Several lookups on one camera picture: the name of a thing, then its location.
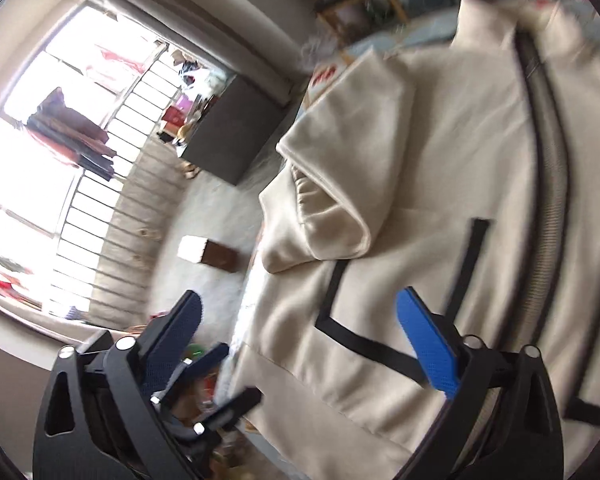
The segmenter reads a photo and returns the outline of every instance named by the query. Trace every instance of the floor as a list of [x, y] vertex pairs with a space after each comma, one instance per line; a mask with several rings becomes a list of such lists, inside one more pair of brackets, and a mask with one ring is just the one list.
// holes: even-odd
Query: floor
[[[262, 225], [258, 194], [280, 170], [282, 158], [275, 150], [276, 143], [293, 123], [298, 107], [299, 102], [290, 107], [238, 186], [205, 171], [194, 178], [162, 242], [147, 314], [169, 310], [187, 289], [196, 291], [202, 298], [203, 319], [194, 341], [203, 346], [231, 341], [251, 252]], [[185, 235], [208, 237], [236, 249], [240, 254], [238, 271], [228, 273], [179, 258], [178, 245]]]

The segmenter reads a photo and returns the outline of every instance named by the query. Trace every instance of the blue gripper pad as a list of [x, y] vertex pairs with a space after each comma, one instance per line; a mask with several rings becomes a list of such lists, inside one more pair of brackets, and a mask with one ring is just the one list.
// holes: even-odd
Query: blue gripper pad
[[202, 321], [202, 301], [192, 290], [185, 292], [174, 310], [176, 312], [167, 314], [168, 317], [173, 316], [168, 321], [167, 330], [147, 355], [144, 381], [140, 386], [140, 393], [145, 399], [151, 397], [152, 393], [163, 390], [167, 385], [175, 367], [181, 361], [182, 353]]
[[453, 399], [460, 386], [456, 357], [433, 323], [429, 309], [412, 288], [396, 297], [398, 321], [431, 385]]

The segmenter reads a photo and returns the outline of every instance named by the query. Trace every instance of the pink item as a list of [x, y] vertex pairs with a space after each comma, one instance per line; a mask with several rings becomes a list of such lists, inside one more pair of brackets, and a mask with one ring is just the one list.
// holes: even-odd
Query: pink item
[[138, 75], [142, 75], [144, 73], [144, 63], [140, 63], [134, 61], [133, 59], [128, 59], [126, 57], [120, 56], [120, 54], [116, 54], [115, 52], [110, 51], [108, 48], [104, 48], [103, 46], [96, 45], [96, 48], [100, 50], [102, 57], [105, 61], [117, 61], [128, 66], [131, 70], [136, 72]]
[[186, 95], [181, 95], [178, 100], [174, 103], [174, 106], [180, 110], [183, 114], [188, 114], [193, 106], [193, 101]]

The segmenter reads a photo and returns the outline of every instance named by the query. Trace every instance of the zipper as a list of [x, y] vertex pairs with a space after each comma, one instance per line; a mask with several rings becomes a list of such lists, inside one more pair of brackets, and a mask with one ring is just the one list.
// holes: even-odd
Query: zipper
[[498, 347], [536, 344], [554, 300], [564, 256], [570, 196], [566, 136], [545, 65], [528, 32], [517, 31], [516, 52], [536, 138], [536, 200], [526, 255]]

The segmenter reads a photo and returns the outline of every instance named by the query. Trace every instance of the hanging clothes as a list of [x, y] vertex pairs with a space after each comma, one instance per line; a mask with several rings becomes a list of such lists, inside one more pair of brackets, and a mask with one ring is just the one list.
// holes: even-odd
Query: hanging clothes
[[114, 175], [115, 150], [105, 145], [109, 135], [97, 124], [64, 105], [56, 88], [27, 120], [29, 133], [60, 157], [109, 181]]

